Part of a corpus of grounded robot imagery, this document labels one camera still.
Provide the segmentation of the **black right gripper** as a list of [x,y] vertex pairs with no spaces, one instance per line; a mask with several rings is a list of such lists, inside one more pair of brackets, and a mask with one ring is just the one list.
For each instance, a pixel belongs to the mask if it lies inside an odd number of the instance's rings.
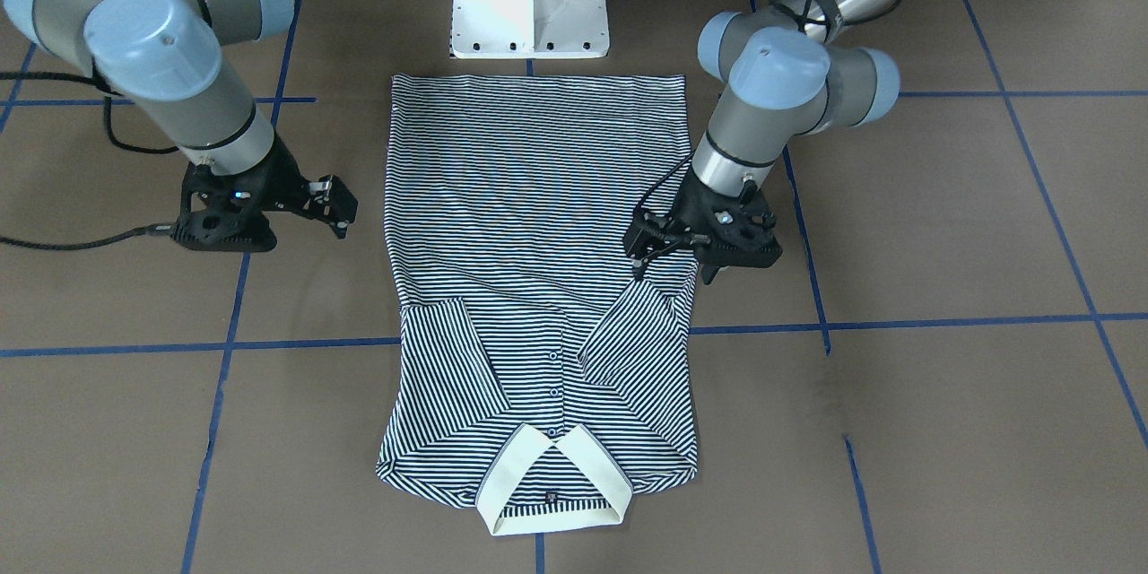
[[178,218],[170,238],[204,253],[267,253],[276,234],[266,212],[290,212],[323,222],[338,239],[358,214],[357,197],[336,174],[308,181],[280,135],[264,160],[239,174],[214,174],[189,164],[183,178]]

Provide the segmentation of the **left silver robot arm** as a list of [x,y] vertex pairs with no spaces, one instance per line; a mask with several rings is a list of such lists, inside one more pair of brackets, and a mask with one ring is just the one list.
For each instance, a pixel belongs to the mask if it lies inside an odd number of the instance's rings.
[[709,284],[722,267],[770,267],[782,253],[762,187],[797,135],[884,117],[900,93],[885,52],[840,49],[841,31],[901,0],[766,0],[721,13],[701,30],[701,68],[726,85],[700,144],[680,162],[683,181],[665,214],[635,207],[623,238],[635,279],[688,251]]

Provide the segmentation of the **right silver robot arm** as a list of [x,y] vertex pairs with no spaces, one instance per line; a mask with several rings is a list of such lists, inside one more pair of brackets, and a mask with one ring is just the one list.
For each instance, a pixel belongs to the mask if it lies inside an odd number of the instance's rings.
[[114,99],[131,100],[188,161],[172,223],[98,239],[92,248],[163,236],[205,253],[276,248],[269,212],[321,222],[344,239],[358,211],[336,174],[308,180],[224,55],[227,44],[290,30],[295,0],[3,0],[29,42],[75,67],[59,82],[102,93],[115,146]]

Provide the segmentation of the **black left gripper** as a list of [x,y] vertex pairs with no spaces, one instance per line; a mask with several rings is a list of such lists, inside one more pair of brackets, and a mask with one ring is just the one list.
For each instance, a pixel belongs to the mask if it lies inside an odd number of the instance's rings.
[[649,189],[634,207],[623,235],[635,281],[647,276],[649,264],[677,251],[700,263],[704,285],[713,284],[722,267],[771,267],[783,254],[776,217],[754,178],[742,180],[734,196],[726,196],[689,170],[667,214],[647,209],[653,193]]

